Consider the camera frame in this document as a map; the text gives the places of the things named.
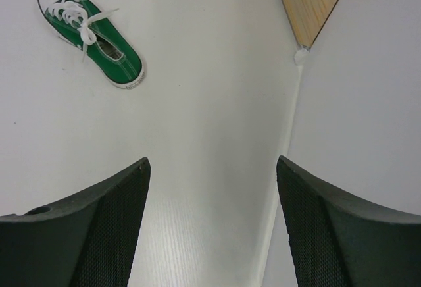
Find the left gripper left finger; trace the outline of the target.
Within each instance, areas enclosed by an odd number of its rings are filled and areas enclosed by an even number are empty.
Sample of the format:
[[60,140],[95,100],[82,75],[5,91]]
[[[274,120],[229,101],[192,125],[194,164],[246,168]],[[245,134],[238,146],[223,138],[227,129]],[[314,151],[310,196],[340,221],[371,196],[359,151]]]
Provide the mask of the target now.
[[1,217],[2,286],[127,286],[149,183],[144,157],[23,215]]

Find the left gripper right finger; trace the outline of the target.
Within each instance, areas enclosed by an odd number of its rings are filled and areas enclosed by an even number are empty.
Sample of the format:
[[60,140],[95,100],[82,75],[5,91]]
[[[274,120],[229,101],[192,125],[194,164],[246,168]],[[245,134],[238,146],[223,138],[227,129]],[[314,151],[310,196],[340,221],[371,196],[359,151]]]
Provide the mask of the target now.
[[420,216],[325,182],[288,158],[276,165],[299,286],[419,286]]

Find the green sneaker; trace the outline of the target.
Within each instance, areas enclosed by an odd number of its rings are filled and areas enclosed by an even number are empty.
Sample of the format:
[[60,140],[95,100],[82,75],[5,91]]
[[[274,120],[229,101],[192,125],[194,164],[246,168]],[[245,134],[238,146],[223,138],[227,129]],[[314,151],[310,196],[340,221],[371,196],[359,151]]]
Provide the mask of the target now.
[[39,10],[60,39],[91,59],[120,89],[132,89],[145,78],[139,53],[110,21],[118,10],[104,11],[92,0],[37,0]]

